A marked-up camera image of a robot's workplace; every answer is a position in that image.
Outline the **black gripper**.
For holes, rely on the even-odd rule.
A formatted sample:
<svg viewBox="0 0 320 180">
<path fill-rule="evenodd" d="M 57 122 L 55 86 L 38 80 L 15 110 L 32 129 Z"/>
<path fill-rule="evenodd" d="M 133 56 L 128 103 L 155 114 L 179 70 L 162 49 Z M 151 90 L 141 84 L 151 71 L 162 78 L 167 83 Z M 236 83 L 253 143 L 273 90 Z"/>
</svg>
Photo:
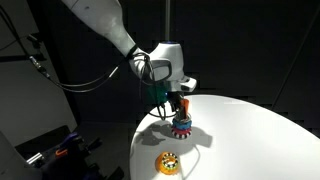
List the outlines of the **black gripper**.
<svg viewBox="0 0 320 180">
<path fill-rule="evenodd" d="M 179 119 L 185 119 L 187 117 L 186 105 L 187 100 L 183 99 L 183 95 L 179 91 L 167 93 L 167 99 L 170 102 L 172 112 L 178 112 Z"/>
</svg>

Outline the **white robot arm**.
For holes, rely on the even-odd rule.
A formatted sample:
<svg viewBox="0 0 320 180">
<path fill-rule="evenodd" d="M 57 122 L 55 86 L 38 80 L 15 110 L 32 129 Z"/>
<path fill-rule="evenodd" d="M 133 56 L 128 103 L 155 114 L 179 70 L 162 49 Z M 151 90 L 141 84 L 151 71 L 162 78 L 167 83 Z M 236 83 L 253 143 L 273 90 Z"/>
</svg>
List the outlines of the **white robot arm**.
<svg viewBox="0 0 320 180">
<path fill-rule="evenodd" d="M 142 81 L 163 83 L 178 119 L 188 117 L 182 92 L 192 92 L 197 84 L 184 73 L 182 47 L 177 42 L 160 42 L 147 53 L 131 38 L 123 24 L 119 0 L 61 0 L 91 30 L 109 40 L 126 57 L 133 73 Z"/>
</svg>

